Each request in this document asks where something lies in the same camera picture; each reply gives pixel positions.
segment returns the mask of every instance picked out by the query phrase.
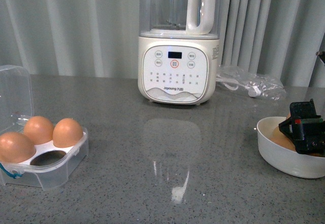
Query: egg box lid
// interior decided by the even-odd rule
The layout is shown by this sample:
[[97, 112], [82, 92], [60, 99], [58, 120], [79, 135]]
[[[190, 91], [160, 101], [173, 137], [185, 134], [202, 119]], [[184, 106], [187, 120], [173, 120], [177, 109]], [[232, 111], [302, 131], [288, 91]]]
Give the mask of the egg box lid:
[[21, 131], [33, 115], [29, 72], [19, 66], [0, 66], [0, 135]]

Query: blender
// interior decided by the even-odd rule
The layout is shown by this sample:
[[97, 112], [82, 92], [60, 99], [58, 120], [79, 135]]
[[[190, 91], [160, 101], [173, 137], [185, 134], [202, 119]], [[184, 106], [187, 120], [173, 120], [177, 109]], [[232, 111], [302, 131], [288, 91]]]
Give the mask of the blender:
[[140, 0], [138, 87], [150, 101], [199, 105], [215, 89], [220, 0]]

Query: blender handle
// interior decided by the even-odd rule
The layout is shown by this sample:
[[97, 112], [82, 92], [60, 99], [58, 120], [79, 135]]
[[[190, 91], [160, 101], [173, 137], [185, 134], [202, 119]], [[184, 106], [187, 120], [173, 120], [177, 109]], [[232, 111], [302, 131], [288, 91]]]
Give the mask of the blender handle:
[[186, 32], [192, 35], [208, 34], [214, 23], [215, 0], [201, 0], [200, 24], [198, 23], [199, 0], [188, 0]]

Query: digital display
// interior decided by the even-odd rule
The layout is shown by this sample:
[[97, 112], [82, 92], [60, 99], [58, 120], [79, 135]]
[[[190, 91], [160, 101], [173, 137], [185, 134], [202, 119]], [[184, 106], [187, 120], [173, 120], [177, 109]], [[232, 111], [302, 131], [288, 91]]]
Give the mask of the digital display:
[[182, 58], [182, 52], [168, 52], [168, 58], [173, 58], [173, 59], [181, 59]]

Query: white curtain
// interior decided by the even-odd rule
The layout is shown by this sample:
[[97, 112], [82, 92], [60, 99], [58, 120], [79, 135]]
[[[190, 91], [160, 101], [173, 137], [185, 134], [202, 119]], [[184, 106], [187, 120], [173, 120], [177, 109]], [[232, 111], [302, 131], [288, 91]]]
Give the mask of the white curtain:
[[[220, 59], [283, 84], [325, 87], [325, 0], [222, 0]], [[139, 0], [0, 0], [0, 65], [137, 78]]]
[[325, 0], [229, 0], [222, 63], [291, 86], [325, 87]]

